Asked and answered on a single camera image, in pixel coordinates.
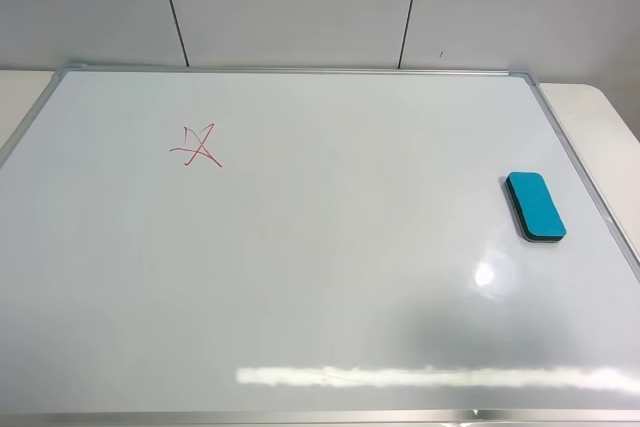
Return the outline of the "white board with aluminium frame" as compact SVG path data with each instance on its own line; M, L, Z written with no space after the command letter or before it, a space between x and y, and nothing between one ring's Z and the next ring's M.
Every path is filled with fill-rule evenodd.
M5 426L638 421L638 254L528 75L72 66L2 147Z

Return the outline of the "red marker star drawing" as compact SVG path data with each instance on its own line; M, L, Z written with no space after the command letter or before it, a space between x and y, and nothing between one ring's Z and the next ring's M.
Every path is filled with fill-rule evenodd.
M207 142L215 129L215 124L210 123L203 129L196 131L189 127L183 128L183 145L170 148L171 153L185 153L190 157L183 163L185 167L190 166L198 157L204 157L213 162L218 168L223 168L223 164L211 153L207 147Z

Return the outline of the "teal whiteboard eraser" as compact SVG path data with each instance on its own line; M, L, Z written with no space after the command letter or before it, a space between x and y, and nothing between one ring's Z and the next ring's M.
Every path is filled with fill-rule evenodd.
M566 227L539 173L510 172L505 186L527 240L555 243L566 236Z

